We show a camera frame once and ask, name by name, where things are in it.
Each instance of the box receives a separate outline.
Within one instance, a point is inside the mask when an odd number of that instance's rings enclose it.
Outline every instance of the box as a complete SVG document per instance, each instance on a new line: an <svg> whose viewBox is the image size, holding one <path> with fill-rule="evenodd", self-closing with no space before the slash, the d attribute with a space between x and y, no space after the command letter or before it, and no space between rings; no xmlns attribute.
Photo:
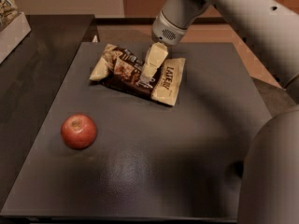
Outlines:
<svg viewBox="0 0 299 224"><path fill-rule="evenodd" d="M25 14L21 12L0 32L0 63L14 50L31 31Z"/></svg>

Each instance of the white robotic arm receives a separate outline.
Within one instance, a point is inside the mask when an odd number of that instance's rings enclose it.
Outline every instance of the white robotic arm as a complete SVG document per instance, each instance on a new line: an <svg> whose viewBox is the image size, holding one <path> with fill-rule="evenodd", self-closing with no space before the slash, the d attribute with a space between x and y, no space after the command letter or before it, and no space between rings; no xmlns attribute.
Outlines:
<svg viewBox="0 0 299 224"><path fill-rule="evenodd" d="M299 103L299 16L274 0L166 0L152 26L176 45L213 5L291 98ZM299 105L259 131L246 158L239 224L299 223Z"/></svg>

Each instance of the red apple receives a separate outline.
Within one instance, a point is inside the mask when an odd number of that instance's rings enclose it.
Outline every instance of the red apple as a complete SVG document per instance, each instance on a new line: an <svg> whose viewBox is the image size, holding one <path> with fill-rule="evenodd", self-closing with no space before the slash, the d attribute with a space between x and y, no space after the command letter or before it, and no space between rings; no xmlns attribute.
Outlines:
<svg viewBox="0 0 299 224"><path fill-rule="evenodd" d="M64 143L73 149L90 146L97 135L93 120L84 114L75 114L65 120L61 128Z"/></svg>

